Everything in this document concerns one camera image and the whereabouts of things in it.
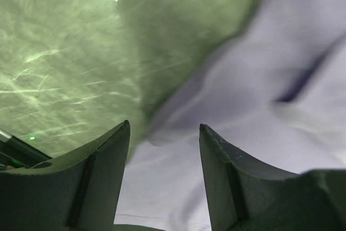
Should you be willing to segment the purple t shirt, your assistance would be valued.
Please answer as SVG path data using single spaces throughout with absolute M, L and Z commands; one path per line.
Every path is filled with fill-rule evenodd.
M 210 230 L 198 127 L 275 167 L 345 167 L 345 0 L 262 0 L 248 30 L 159 110 L 115 224 Z

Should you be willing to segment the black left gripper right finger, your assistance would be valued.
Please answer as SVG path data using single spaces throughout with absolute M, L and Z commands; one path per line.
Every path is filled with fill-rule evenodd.
M 208 125 L 199 149 L 212 230 L 345 230 L 345 171 L 285 171 Z

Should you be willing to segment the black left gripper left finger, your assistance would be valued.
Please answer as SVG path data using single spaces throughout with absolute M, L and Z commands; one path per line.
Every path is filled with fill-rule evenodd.
M 124 121 L 31 168 L 1 172 L 1 230 L 112 230 L 130 139 Z

